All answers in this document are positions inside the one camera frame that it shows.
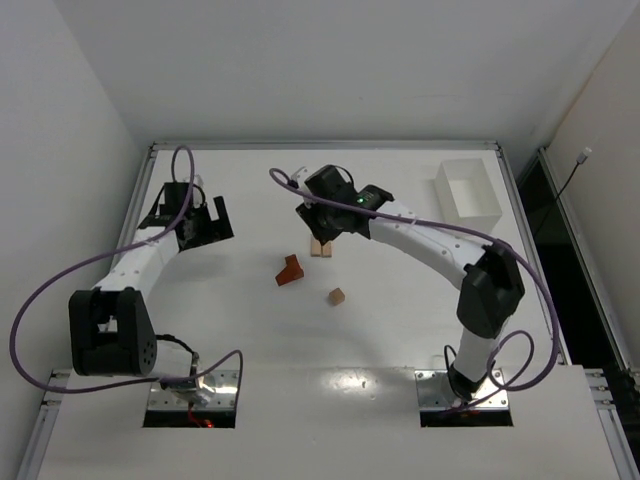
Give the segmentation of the small light wood cube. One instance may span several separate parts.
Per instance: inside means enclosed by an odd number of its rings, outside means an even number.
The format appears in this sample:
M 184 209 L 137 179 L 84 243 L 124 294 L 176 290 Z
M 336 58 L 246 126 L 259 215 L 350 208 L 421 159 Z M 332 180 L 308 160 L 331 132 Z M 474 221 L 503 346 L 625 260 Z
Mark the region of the small light wood cube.
M 328 294 L 328 300 L 332 306 L 340 305 L 345 301 L 345 299 L 346 296 L 340 288 L 335 288 Z

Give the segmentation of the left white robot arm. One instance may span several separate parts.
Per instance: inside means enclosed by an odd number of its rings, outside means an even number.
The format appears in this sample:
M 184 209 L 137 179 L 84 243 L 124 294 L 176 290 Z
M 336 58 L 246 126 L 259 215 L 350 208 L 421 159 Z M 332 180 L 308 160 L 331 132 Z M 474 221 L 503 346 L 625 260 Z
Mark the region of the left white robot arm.
M 157 378 L 163 388 L 204 405 L 213 387 L 196 375 L 198 354 L 154 331 L 146 301 L 178 254 L 233 238 L 223 197 L 167 182 L 110 273 L 69 300 L 72 363 L 81 376 Z

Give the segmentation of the long light wood block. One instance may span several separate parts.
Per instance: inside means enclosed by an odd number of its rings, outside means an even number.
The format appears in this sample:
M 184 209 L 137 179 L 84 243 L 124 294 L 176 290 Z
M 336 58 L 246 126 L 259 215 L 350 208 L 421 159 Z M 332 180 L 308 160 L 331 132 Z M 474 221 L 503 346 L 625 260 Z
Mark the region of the long light wood block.
M 311 241 L 310 241 L 310 255 L 312 257 L 321 257 L 322 256 L 322 245 L 314 237 L 312 237 Z

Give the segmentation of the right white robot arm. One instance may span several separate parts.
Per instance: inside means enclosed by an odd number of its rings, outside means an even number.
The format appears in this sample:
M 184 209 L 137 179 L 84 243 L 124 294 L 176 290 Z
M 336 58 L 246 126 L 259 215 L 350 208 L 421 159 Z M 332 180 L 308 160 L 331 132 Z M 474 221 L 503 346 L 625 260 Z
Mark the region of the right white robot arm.
M 469 402 L 487 377 L 490 354 L 525 289 L 516 261 L 496 244 L 478 245 L 444 230 L 420 226 L 407 207 L 386 190 L 353 179 L 335 165 L 308 174 L 297 171 L 287 184 L 305 194 L 296 212 L 321 244 L 342 233 L 394 247 L 431 268 L 459 291 L 456 316 L 463 330 L 447 376 L 453 393 Z

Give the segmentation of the white perforated box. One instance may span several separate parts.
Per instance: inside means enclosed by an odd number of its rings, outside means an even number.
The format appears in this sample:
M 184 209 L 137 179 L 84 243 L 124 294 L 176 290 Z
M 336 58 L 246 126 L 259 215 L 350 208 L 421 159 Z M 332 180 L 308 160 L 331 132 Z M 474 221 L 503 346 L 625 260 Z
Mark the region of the white perforated box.
M 480 158 L 444 160 L 434 186 L 448 224 L 491 234 L 502 217 L 499 200 Z

